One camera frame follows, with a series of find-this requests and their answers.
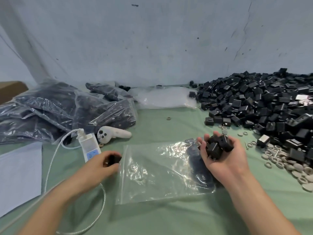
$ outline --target white wall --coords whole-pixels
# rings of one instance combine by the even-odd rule
[[[313,71],[313,0],[9,1],[49,75],[69,83]]]
[[[28,87],[36,82],[0,25],[0,81],[22,81]]]

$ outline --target green tablecloth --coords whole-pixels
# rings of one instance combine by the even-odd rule
[[[122,153],[126,144],[183,141],[203,136],[204,133],[212,134],[213,130],[221,131],[217,125],[214,127],[204,125],[207,114],[200,109],[187,108],[139,110],[137,124],[129,129],[133,134],[132,138],[112,140],[102,150],[117,150]],[[237,133],[243,131],[236,127],[228,130],[229,135],[235,137]],[[248,132],[248,136],[240,138],[242,143],[255,139],[252,131]],[[0,153],[19,146],[22,144],[1,146]],[[43,146],[42,185],[55,148],[54,145]],[[285,170],[276,166],[267,169],[261,154],[255,149],[248,150],[247,155],[252,173],[279,209],[302,234],[312,234],[313,194],[305,192],[297,180]],[[48,187],[69,177],[83,164],[81,149],[60,148],[52,166]],[[232,205],[229,194],[223,188],[209,195],[115,206],[117,182],[117,177],[105,181],[104,212],[86,234],[248,234],[244,222]],[[0,227],[16,217],[33,201],[2,217]],[[60,229],[74,232],[85,228],[98,215],[101,203],[100,188],[85,194],[68,209]],[[30,214],[31,212],[25,215],[5,234],[13,234],[20,229]]]

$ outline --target white sheet of paper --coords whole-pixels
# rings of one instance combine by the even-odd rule
[[[0,155],[0,217],[41,194],[42,143]]]

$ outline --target cardboard box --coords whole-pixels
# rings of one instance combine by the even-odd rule
[[[27,86],[21,81],[0,82],[0,105],[27,90]]]

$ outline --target white game controller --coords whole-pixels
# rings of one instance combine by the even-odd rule
[[[110,126],[103,126],[97,133],[97,139],[100,143],[106,144],[111,138],[130,138],[131,132],[123,129],[113,128]]]

